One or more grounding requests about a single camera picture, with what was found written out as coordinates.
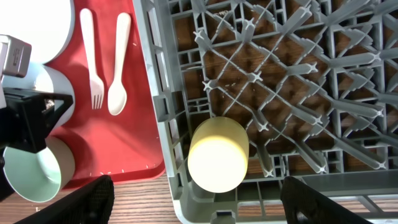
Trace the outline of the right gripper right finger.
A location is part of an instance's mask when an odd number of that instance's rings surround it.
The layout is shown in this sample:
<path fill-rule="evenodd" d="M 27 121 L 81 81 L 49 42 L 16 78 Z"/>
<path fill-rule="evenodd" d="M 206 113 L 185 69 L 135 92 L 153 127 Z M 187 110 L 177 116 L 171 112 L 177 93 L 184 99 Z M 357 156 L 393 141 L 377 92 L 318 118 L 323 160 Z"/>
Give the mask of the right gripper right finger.
<path fill-rule="evenodd" d="M 370 224 L 295 177 L 282 182 L 280 199 L 288 224 Z"/>

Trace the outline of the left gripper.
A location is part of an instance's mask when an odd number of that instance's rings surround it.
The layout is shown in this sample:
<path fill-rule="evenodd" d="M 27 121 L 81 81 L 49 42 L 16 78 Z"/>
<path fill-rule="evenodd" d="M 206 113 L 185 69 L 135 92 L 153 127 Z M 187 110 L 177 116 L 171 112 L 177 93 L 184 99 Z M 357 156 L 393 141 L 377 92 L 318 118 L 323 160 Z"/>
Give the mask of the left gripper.
<path fill-rule="evenodd" d="M 45 110 L 44 99 L 55 101 L 54 110 Z M 1 186 L 13 188 L 6 180 L 3 168 L 3 152 L 13 147 L 26 152 L 38 153 L 47 147 L 58 120 L 73 103 L 71 95 L 45 93 L 18 88 L 5 88 L 1 100 Z"/>

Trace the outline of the yellow plastic cup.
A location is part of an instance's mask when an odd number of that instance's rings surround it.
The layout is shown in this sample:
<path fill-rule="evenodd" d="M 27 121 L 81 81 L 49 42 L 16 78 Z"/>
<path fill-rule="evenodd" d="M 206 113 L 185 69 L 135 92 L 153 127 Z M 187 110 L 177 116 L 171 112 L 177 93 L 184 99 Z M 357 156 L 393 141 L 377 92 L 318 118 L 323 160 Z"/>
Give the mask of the yellow plastic cup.
<path fill-rule="evenodd" d="M 249 139 L 235 120 L 214 117 L 195 130 L 188 153 L 188 171 L 202 189 L 224 193 L 245 178 L 249 160 Z"/>

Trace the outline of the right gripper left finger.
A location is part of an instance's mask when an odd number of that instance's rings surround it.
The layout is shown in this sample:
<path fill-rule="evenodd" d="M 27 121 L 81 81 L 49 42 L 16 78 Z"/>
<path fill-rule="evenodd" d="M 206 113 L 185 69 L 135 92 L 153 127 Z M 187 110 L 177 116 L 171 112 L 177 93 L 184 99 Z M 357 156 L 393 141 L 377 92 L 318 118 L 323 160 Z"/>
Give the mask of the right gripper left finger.
<path fill-rule="evenodd" d="M 102 175 L 17 224 L 107 223 L 114 205 L 114 184 Z"/>

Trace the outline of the mint green bowl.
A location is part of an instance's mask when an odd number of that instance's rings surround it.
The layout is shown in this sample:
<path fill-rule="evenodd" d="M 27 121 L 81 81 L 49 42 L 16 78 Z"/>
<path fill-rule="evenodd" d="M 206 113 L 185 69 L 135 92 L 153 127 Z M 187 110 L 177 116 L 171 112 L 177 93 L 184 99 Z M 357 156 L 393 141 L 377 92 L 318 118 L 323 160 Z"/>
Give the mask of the mint green bowl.
<path fill-rule="evenodd" d="M 61 139 L 50 136 L 47 147 L 38 153 L 13 147 L 3 152 L 6 180 L 24 199 L 44 203 L 53 199 L 72 179 L 75 160 L 72 151 Z"/>

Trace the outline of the small light blue bowl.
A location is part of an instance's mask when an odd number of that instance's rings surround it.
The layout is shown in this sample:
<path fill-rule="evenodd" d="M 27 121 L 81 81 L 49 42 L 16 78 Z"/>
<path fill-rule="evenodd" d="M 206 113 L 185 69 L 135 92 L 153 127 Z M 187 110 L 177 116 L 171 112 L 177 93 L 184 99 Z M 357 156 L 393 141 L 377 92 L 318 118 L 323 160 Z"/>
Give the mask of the small light blue bowl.
<path fill-rule="evenodd" d="M 75 109 L 74 89 L 69 79 L 56 69 L 30 62 L 27 75 L 24 78 L 5 75 L 2 79 L 2 86 L 71 95 L 73 98 L 71 107 L 64 112 L 53 129 L 59 128 L 72 117 Z"/>

